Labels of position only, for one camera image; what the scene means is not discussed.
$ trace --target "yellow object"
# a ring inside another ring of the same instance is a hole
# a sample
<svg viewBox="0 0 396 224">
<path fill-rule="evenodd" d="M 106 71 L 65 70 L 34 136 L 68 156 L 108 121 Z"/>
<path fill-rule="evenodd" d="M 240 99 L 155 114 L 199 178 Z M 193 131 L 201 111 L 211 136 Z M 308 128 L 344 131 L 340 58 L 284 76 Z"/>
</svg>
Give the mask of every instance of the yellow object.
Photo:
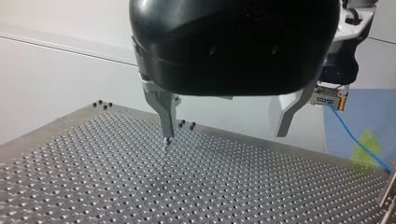
<svg viewBox="0 0 396 224">
<path fill-rule="evenodd" d="M 359 141 L 376 156 L 381 154 L 382 147 L 379 145 L 378 141 L 376 141 L 375 136 L 370 130 L 366 130 Z M 378 162 L 358 144 L 353 148 L 351 159 L 360 165 L 379 167 Z"/>
<path fill-rule="evenodd" d="M 344 111 L 344 108 L 346 107 L 346 102 L 347 98 L 345 96 L 341 96 L 340 105 L 338 106 L 339 111 Z"/>
</svg>

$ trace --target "blue surface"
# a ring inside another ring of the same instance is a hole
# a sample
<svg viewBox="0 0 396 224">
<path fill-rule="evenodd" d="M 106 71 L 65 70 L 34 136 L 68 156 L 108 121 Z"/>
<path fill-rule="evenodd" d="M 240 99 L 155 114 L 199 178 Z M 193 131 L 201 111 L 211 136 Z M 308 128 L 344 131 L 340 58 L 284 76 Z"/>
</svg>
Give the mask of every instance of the blue surface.
<svg viewBox="0 0 396 224">
<path fill-rule="evenodd" d="M 396 161 L 396 90 L 352 90 L 340 116 L 358 139 L 370 130 L 383 150 L 377 157 L 393 167 Z M 350 159 L 356 143 L 329 107 L 324 108 L 324 127 L 328 154 Z"/>
</svg>

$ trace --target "metal gripper jaw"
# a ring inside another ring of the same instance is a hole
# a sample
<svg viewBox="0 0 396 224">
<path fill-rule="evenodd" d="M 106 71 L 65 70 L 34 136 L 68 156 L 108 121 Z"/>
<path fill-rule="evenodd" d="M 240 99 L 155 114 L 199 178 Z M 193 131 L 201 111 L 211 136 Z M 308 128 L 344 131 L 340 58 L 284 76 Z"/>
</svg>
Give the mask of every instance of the metal gripper jaw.
<svg viewBox="0 0 396 224">
<path fill-rule="evenodd" d="M 161 120 L 163 137 L 169 143 L 175 136 L 176 101 L 175 95 L 155 84 L 148 77 L 140 75 L 146 101 L 158 113 Z"/>
</svg>

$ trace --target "perforated metal plate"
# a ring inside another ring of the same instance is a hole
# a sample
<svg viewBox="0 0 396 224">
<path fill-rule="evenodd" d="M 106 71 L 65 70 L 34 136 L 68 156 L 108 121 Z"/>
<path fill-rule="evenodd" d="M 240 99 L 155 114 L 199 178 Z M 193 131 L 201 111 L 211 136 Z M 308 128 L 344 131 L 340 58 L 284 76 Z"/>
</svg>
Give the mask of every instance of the perforated metal plate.
<svg viewBox="0 0 396 224">
<path fill-rule="evenodd" d="M 152 115 L 119 106 L 86 107 L 1 150 L 29 148 L 4 169 L 4 223 L 376 223 L 384 214 L 382 171 L 205 127 L 178 129 L 166 147 Z"/>
</svg>

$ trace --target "black robot head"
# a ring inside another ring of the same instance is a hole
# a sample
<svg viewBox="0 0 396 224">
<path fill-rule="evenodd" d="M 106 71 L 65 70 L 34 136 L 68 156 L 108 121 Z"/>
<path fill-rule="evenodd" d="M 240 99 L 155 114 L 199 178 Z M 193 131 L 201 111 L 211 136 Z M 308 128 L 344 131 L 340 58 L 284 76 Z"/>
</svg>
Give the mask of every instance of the black robot head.
<svg viewBox="0 0 396 224">
<path fill-rule="evenodd" d="M 139 69 L 189 95 L 278 95 L 308 84 L 339 0 L 131 0 Z"/>
</svg>

